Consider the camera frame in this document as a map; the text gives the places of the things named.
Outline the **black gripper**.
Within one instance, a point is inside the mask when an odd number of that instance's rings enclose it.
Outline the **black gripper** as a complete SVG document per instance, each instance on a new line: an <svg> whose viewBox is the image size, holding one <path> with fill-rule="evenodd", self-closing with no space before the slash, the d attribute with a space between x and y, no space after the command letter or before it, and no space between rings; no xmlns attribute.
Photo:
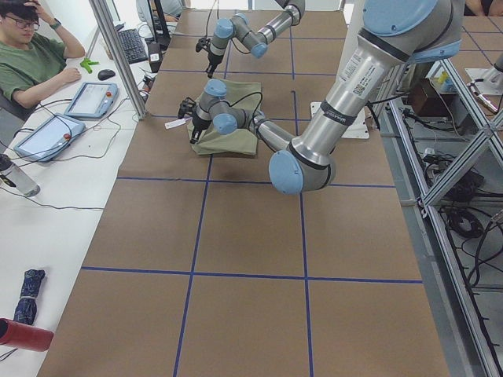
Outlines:
<svg viewBox="0 0 503 377"><path fill-rule="evenodd" d="M192 119L193 124L193 132L190 138L190 144L195 145L200 140L200 135L204 130L208 128L208 121L206 119L202 119L198 115L194 115Z"/></svg>
<svg viewBox="0 0 503 377"><path fill-rule="evenodd" d="M215 69L222 63L222 55L215 54L211 51L207 53L208 67L206 69L207 77L213 78Z"/></svg>

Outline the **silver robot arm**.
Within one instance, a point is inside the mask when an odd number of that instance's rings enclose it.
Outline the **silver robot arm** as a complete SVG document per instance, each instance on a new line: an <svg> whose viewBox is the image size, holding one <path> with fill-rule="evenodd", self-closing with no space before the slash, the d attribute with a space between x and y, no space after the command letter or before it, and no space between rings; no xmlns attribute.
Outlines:
<svg viewBox="0 0 503 377"><path fill-rule="evenodd" d="M366 1L357 46L336 77L331 90L303 134L294 137L259 110L234 108L226 100L226 84L213 77L227 45L237 39L256 57L284 30L296 26L305 12L303 1L281 1L278 14L253 31L243 14L218 20L211 38L201 38L198 50L207 51L209 80L189 110L196 144L208 128L219 134L246 129L273 150L269 176L284 194L323 189L336 173L331 154L337 141L367 105L372 92L395 66L446 59L461 45L463 1Z"/></svg>
<svg viewBox="0 0 503 377"><path fill-rule="evenodd" d="M207 52L208 66L206 73L213 78L216 68L222 63L229 42L236 39L255 58L261 58L268 46L284 31L300 23L305 13L303 0L277 1L282 11L259 30L254 31L248 18L237 13L230 18L218 19L211 38L201 38L196 51Z"/></svg>

